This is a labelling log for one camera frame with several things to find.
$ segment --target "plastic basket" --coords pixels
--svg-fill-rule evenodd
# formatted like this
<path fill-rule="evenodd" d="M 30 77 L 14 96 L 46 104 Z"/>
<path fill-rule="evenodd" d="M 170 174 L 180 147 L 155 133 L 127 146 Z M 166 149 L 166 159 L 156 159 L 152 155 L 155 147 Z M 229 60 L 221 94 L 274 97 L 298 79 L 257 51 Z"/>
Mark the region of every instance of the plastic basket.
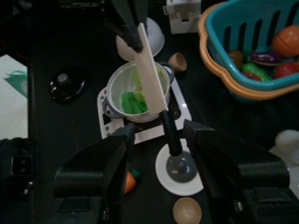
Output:
<path fill-rule="evenodd" d="M 298 0 L 239 0 L 214 5 L 202 15 L 203 62 L 231 92 L 242 97 L 266 100 L 299 89 L 299 73 L 278 80 L 251 80 L 241 73 L 227 54 L 227 50 L 237 49 L 267 51 L 277 33 L 289 25 L 299 25 L 298 6 Z"/>

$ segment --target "toy food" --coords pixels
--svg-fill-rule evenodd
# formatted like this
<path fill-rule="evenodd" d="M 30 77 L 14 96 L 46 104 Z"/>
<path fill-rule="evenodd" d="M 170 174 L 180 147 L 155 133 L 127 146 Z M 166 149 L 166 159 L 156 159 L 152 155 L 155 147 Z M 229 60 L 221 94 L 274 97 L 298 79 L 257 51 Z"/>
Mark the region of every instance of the toy food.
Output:
<path fill-rule="evenodd" d="M 287 75 L 297 73 L 299 73 L 299 63 L 295 61 L 289 61 L 275 68 L 274 79 L 283 78 Z"/>
<path fill-rule="evenodd" d="M 275 35 L 273 48 L 285 58 L 299 55 L 299 25 L 287 26 Z"/>
<path fill-rule="evenodd" d="M 136 179 L 131 172 L 126 175 L 126 194 L 132 191 L 132 189 L 136 187 Z"/>
<path fill-rule="evenodd" d="M 267 72 L 251 62 L 243 65 L 242 72 L 255 74 L 262 79 L 262 81 L 273 80 L 273 78 L 267 75 Z"/>
<path fill-rule="evenodd" d="M 245 58 L 243 52 L 231 50 L 231 51 L 229 51 L 229 56 L 235 64 L 237 68 L 241 70 L 242 65 L 243 65 L 243 58 Z"/>
<path fill-rule="evenodd" d="M 254 73 L 247 73 L 243 72 L 243 74 L 254 81 L 262 81 L 262 79 L 254 74 Z"/>
<path fill-rule="evenodd" d="M 253 52 L 250 55 L 250 60 L 262 65 L 277 65 L 282 62 L 283 57 L 279 52 Z"/>

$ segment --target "black table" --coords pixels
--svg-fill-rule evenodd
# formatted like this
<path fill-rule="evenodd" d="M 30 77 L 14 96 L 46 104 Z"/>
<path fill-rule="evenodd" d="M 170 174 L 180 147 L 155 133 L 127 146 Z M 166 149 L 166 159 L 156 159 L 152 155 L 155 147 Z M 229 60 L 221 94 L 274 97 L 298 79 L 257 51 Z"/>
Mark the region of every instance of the black table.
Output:
<path fill-rule="evenodd" d="M 166 37 L 155 60 L 167 61 L 179 52 L 189 62 L 189 70 L 176 80 L 191 119 L 270 149 L 281 130 L 299 130 L 299 93 L 251 104 L 238 102 L 203 65 L 198 33 L 171 34 L 162 5 L 151 4 L 148 17 L 160 25 Z M 124 63 L 118 55 L 115 33 L 104 26 L 102 17 L 86 17 L 35 45 L 30 65 L 30 138 L 35 156 L 32 223 L 44 223 L 48 217 L 52 180 L 59 167 L 102 138 L 99 91 Z M 59 104 L 48 93 L 50 82 L 56 72 L 70 65 L 87 69 L 88 88 L 70 104 Z M 140 171 L 142 182 L 126 196 L 123 223 L 175 223 L 172 206 L 180 197 L 164 190 L 155 175 L 155 158 L 164 144 L 162 136 L 135 146 L 132 167 Z M 193 197 L 203 208 L 202 223 L 211 223 L 205 191 Z"/>

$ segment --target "brown egg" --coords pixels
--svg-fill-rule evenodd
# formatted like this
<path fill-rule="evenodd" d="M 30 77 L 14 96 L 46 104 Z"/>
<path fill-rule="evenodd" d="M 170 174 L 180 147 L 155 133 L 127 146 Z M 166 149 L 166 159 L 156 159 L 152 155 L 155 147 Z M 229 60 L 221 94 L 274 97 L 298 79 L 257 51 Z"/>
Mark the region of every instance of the brown egg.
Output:
<path fill-rule="evenodd" d="M 273 48 L 285 58 L 299 55 L 299 25 L 287 26 L 275 35 Z"/>
<path fill-rule="evenodd" d="M 229 51 L 229 56 L 235 64 L 237 68 L 241 70 L 242 66 L 243 66 L 243 52 L 231 50 L 231 51 Z"/>
<path fill-rule="evenodd" d="M 187 69 L 187 61 L 183 55 L 178 52 L 168 60 L 176 73 L 184 72 Z"/>
<path fill-rule="evenodd" d="M 199 224 L 202 221 L 202 207 L 195 199 L 180 198 L 174 207 L 172 215 L 178 224 Z"/>

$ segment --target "purple toy vegetable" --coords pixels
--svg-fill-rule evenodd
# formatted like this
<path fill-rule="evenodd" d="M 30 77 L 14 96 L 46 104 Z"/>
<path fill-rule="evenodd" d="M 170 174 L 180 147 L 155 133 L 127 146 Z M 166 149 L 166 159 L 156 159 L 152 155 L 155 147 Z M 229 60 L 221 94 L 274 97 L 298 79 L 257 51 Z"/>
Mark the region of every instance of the purple toy vegetable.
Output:
<path fill-rule="evenodd" d="M 279 52 L 253 52 L 250 55 L 250 60 L 258 64 L 277 65 L 282 62 L 283 57 Z"/>

